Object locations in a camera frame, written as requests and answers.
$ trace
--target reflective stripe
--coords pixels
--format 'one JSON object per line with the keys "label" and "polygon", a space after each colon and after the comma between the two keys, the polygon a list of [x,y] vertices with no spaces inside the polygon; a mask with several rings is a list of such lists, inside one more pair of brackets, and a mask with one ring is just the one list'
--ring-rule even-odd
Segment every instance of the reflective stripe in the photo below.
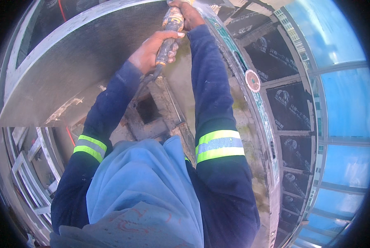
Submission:
{"label": "reflective stripe", "polygon": [[88,154],[90,154],[91,156],[93,156],[96,160],[98,160],[98,162],[100,162],[100,163],[103,160],[103,157],[101,156],[101,154],[99,152],[94,151],[93,149],[91,149],[88,146],[76,146],[74,148],[74,150],[73,150],[73,153],[75,153],[77,151],[87,152]]}
{"label": "reflective stripe", "polygon": [[197,162],[200,163],[205,160],[218,158],[218,157],[226,157],[226,156],[233,156],[233,155],[245,155],[244,148],[242,147],[222,147],[210,151],[203,152],[197,156]]}
{"label": "reflective stripe", "polygon": [[104,144],[104,143],[102,143],[101,141],[99,141],[99,140],[96,140],[96,139],[94,139],[94,138],[91,138],[91,137],[89,137],[89,136],[86,136],[86,135],[80,135],[79,136],[79,140],[87,140],[87,141],[90,141],[90,142],[92,142],[92,143],[94,143],[94,144],[96,144],[96,145],[98,145],[99,147],[101,147],[101,149],[103,149],[104,151],[106,151],[106,149],[107,149],[107,147],[106,147],[106,145]]}
{"label": "reflective stripe", "polygon": [[73,153],[77,151],[87,152],[101,163],[104,159],[106,149],[106,145],[101,141],[85,135],[80,135]]}
{"label": "reflective stripe", "polygon": [[208,159],[244,155],[240,134],[233,130],[219,130],[202,136],[196,147],[197,163]]}

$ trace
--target black formwork panel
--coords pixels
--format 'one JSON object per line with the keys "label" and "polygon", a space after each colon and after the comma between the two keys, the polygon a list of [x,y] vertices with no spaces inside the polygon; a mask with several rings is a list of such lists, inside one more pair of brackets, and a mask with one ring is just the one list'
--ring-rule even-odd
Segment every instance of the black formwork panel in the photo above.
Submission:
{"label": "black formwork panel", "polygon": [[[237,9],[238,7],[235,9],[221,7],[218,12],[218,17],[222,21],[225,21]],[[255,11],[245,9],[238,16],[234,17],[233,20],[226,25],[226,28],[229,30],[233,38],[240,39],[268,22],[271,22],[269,17]]]}
{"label": "black formwork panel", "polygon": [[283,166],[310,171],[311,137],[281,136]]}
{"label": "black formwork panel", "polygon": [[302,210],[304,199],[293,197],[287,194],[282,195],[281,204],[283,208],[292,211],[294,213],[300,214]]}
{"label": "black formwork panel", "polygon": [[262,84],[298,74],[294,58],[277,29],[244,48],[252,59]]}
{"label": "black formwork panel", "polygon": [[310,131],[310,115],[302,82],[270,88],[267,98],[278,130]]}
{"label": "black formwork panel", "polygon": [[306,198],[308,180],[307,175],[284,171],[282,183],[285,191]]}

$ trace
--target right hand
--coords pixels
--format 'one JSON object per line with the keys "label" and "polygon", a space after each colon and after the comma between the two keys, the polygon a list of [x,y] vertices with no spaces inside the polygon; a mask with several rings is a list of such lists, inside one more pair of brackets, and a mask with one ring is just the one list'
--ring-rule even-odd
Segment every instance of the right hand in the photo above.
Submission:
{"label": "right hand", "polygon": [[184,30],[186,31],[190,31],[195,27],[206,23],[200,13],[187,2],[173,0],[171,2],[167,2],[167,4],[171,7],[178,7],[181,9],[182,15],[185,18]]}

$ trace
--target window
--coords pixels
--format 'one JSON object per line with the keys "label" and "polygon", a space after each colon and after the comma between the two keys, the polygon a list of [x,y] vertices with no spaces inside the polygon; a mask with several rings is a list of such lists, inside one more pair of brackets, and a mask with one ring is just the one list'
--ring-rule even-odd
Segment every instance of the window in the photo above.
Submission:
{"label": "window", "polygon": [[328,145],[322,181],[367,188],[370,182],[370,147]]}
{"label": "window", "polygon": [[302,229],[301,232],[299,233],[299,236],[304,236],[308,238],[312,238],[316,241],[319,241],[320,243],[327,244],[331,241],[331,237],[325,236],[307,229]]}
{"label": "window", "polygon": [[321,75],[329,136],[370,138],[370,71],[359,68]]}
{"label": "window", "polygon": [[319,154],[322,154],[322,152],[324,151],[324,146],[319,146]]}
{"label": "window", "polygon": [[307,219],[309,221],[309,226],[327,230],[327,231],[338,231],[342,230],[346,225],[346,221],[340,221],[336,219],[325,218],[322,216],[315,215],[311,213]]}
{"label": "window", "polygon": [[317,118],[317,126],[319,128],[319,136],[322,136],[321,118]]}
{"label": "window", "polygon": [[320,102],[316,102],[316,110],[321,110]]}
{"label": "window", "polygon": [[363,202],[363,198],[363,195],[346,194],[321,188],[314,208],[341,216],[353,217]]}
{"label": "window", "polygon": [[304,33],[318,67],[366,60],[356,34],[334,1],[293,1],[286,8]]}

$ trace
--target worker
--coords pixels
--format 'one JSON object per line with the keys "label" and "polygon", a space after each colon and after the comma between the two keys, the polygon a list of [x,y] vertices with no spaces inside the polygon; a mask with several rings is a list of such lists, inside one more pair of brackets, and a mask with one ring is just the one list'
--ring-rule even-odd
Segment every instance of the worker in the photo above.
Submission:
{"label": "worker", "polygon": [[196,168],[178,136],[163,145],[146,139],[112,147],[109,140],[163,40],[184,37],[156,32],[113,75],[87,115],[51,205],[51,247],[248,248],[259,230],[252,174],[215,38],[191,5],[168,4],[181,9],[190,40]]}

